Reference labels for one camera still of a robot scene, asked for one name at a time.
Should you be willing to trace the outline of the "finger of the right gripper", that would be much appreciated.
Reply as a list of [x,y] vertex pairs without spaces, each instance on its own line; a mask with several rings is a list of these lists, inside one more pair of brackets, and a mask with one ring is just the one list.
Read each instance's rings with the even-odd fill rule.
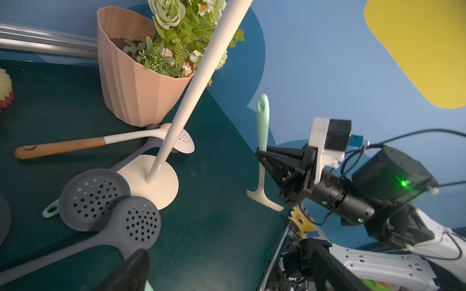
[[266,160],[280,164],[300,164],[304,154],[304,148],[295,149],[268,146],[266,150],[257,149],[254,156],[258,161]]
[[288,167],[274,161],[260,161],[260,164],[270,174],[279,188],[284,188],[290,183],[291,172]]

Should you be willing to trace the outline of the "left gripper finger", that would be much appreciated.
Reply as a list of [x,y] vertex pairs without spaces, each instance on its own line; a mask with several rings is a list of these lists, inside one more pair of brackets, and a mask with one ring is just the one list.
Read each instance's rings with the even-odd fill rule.
[[150,291],[148,251],[139,249],[95,288],[95,291]]

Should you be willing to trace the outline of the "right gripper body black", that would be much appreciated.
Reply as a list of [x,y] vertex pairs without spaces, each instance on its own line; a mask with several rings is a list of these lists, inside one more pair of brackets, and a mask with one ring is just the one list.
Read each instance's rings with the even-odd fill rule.
[[316,147],[304,145],[301,149],[278,147],[285,157],[286,172],[281,177],[282,185],[279,198],[287,206],[296,206],[308,198],[316,178],[317,154]]

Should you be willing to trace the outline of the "cream skimmer mint handle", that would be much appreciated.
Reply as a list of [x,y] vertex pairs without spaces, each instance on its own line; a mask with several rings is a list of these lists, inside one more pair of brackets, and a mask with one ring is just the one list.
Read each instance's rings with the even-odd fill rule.
[[[269,100],[266,94],[261,94],[257,101],[257,136],[258,136],[258,153],[263,154],[267,151],[269,132]],[[281,212],[283,207],[271,201],[265,193],[265,173],[266,168],[261,162],[259,156],[258,186],[255,191],[247,190],[247,196],[276,212]]]

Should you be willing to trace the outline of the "grey skimmer mint handle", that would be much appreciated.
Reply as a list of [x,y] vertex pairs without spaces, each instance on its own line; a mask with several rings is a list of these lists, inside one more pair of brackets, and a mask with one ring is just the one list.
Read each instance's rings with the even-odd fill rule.
[[157,207],[144,197],[131,196],[116,205],[108,223],[98,234],[1,272],[1,285],[96,246],[115,247],[124,259],[128,259],[139,249],[150,249],[160,235],[160,230],[161,216]]
[[108,222],[116,205],[131,196],[127,180],[118,173],[152,148],[161,147],[162,139],[149,137],[141,148],[110,169],[93,169],[70,180],[60,198],[42,211],[44,218],[60,215],[70,228],[97,232]]

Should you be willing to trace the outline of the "cream utensil rack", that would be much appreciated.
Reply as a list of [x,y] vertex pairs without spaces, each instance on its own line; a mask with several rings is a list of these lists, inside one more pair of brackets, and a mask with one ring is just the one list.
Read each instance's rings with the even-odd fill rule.
[[157,155],[144,153],[118,171],[127,180],[133,196],[144,197],[159,209],[166,208],[175,200],[179,189],[178,176],[166,160],[172,150],[183,154],[194,152],[194,142],[184,126],[251,4],[251,1],[228,1]]

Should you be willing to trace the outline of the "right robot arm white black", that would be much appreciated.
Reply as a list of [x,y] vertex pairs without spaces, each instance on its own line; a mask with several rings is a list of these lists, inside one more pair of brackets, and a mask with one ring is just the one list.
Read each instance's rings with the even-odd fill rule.
[[384,144],[355,171],[336,177],[317,167],[317,150],[269,147],[255,157],[281,190],[280,199],[296,206],[309,199],[341,218],[344,226],[365,227],[367,234],[394,249],[433,263],[441,286],[466,283],[466,241],[435,223],[413,204],[439,189],[433,175],[417,160]]

